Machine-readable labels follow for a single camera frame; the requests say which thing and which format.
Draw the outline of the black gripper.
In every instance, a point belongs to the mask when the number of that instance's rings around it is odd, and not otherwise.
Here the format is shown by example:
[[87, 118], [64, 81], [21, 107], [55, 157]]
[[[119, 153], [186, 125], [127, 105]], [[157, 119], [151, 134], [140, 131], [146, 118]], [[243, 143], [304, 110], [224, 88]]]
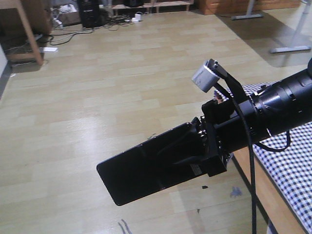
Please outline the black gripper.
[[[250, 99], [239, 104], [248, 125], [252, 143], [269, 137], [266, 127], [260, 122], [257, 109]], [[227, 171], [226, 156], [248, 146], [248, 138], [241, 117], [231, 100], [217, 103], [210, 100], [202, 105], [202, 125], [207, 139], [204, 156], [190, 156], [172, 163], [172, 167], [199, 165], [204, 174], [212, 177]]]

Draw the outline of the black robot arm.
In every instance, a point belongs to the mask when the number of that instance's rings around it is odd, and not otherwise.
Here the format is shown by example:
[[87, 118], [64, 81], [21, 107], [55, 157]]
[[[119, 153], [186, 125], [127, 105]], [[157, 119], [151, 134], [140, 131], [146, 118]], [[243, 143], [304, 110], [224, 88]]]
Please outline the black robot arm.
[[312, 68], [250, 95], [216, 60], [205, 61], [193, 83], [203, 92], [216, 88], [226, 101], [208, 101], [203, 116], [193, 121], [195, 152], [176, 165], [197, 165], [214, 176], [226, 171], [226, 156], [308, 123], [312, 119]]

